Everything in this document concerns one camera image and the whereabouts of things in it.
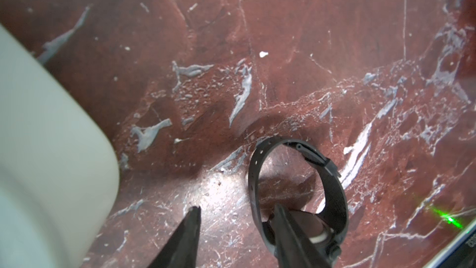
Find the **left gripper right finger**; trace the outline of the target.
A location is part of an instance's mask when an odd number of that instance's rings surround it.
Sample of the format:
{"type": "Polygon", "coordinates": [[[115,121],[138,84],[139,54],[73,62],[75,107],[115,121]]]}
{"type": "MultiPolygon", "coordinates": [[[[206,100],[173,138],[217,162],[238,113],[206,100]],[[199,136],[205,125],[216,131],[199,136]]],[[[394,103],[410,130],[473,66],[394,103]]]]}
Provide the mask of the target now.
{"type": "Polygon", "coordinates": [[[276,257],[280,268],[330,268],[331,265],[281,204],[274,209],[276,257]]]}

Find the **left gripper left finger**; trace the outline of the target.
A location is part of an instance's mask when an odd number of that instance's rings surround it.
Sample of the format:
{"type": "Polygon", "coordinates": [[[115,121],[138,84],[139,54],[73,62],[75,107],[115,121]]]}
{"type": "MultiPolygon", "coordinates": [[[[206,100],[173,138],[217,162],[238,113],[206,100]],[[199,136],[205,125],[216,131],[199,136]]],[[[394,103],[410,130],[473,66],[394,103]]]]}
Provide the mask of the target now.
{"type": "Polygon", "coordinates": [[[200,207],[189,209],[149,268],[195,268],[201,227],[200,207]]]}

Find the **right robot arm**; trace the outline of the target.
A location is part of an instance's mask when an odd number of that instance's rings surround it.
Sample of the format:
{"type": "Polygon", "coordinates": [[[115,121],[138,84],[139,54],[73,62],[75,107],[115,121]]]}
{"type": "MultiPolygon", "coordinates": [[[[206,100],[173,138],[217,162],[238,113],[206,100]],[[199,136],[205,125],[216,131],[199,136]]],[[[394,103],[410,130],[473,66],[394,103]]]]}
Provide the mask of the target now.
{"type": "Polygon", "coordinates": [[[472,220],[424,268],[476,268],[476,220],[472,220]]]}

